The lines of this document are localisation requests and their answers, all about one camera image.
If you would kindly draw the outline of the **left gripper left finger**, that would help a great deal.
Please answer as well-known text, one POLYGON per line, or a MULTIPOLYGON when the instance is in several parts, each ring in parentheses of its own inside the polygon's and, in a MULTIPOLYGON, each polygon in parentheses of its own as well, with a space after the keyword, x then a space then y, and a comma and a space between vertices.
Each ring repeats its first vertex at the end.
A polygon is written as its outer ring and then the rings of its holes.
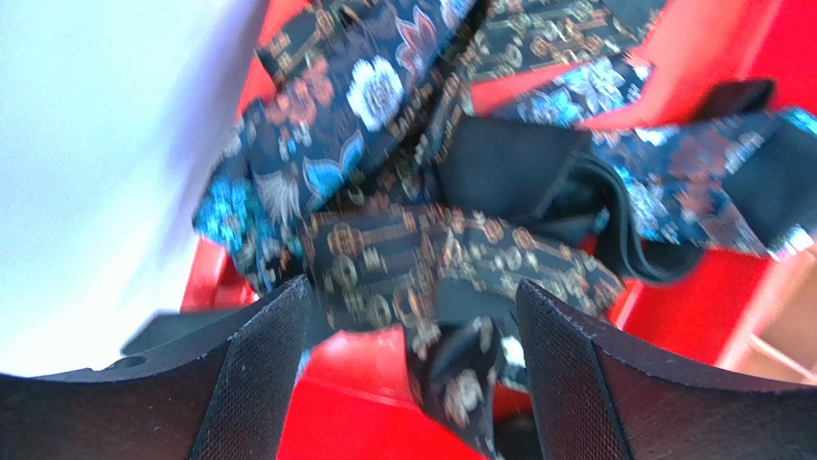
POLYGON ((272 459, 312 287, 271 295, 103 370, 1 378, 5 459, 272 459))

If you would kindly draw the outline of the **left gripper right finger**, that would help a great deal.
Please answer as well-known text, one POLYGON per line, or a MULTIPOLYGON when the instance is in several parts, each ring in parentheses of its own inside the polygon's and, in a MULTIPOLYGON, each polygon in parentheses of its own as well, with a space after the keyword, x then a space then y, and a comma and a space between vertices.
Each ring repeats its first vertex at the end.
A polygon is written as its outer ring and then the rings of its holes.
POLYGON ((547 459, 812 459, 816 390, 703 364, 565 304, 516 294, 547 459))

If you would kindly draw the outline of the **black gold key pattern tie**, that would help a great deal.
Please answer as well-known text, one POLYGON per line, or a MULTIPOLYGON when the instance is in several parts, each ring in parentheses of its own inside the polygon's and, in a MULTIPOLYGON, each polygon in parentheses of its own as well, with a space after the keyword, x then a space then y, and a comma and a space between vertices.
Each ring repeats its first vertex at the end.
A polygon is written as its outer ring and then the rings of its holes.
POLYGON ((516 308, 528 279, 603 319, 621 280, 588 253, 479 212, 438 205, 317 213, 300 231, 306 266, 335 331, 405 334, 412 396, 489 459, 498 385, 525 390, 516 308))

